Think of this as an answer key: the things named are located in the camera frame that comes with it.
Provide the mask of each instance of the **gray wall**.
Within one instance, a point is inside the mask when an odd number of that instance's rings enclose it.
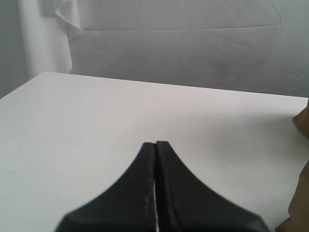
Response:
[[[0,0],[0,98],[28,80],[17,0]]]

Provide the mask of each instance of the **brown object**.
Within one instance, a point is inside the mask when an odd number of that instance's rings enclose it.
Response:
[[[297,128],[309,136],[309,101],[307,107],[294,118]]]
[[[309,101],[307,107],[294,118],[298,129],[309,136]],[[297,188],[288,210],[290,218],[276,228],[276,232],[309,232],[309,162],[299,175]]]

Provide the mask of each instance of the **wrinkled cloth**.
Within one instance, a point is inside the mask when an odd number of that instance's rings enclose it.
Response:
[[[308,0],[56,0],[71,73],[309,96]]]

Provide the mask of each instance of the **white table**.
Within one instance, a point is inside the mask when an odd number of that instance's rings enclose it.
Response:
[[[52,232],[156,140],[274,230],[308,160],[309,140],[292,122],[306,104],[45,72],[0,100],[0,231]]]

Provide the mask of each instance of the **white backdrop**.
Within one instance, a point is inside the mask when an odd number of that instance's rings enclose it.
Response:
[[[31,77],[309,96],[308,0],[19,1]]]

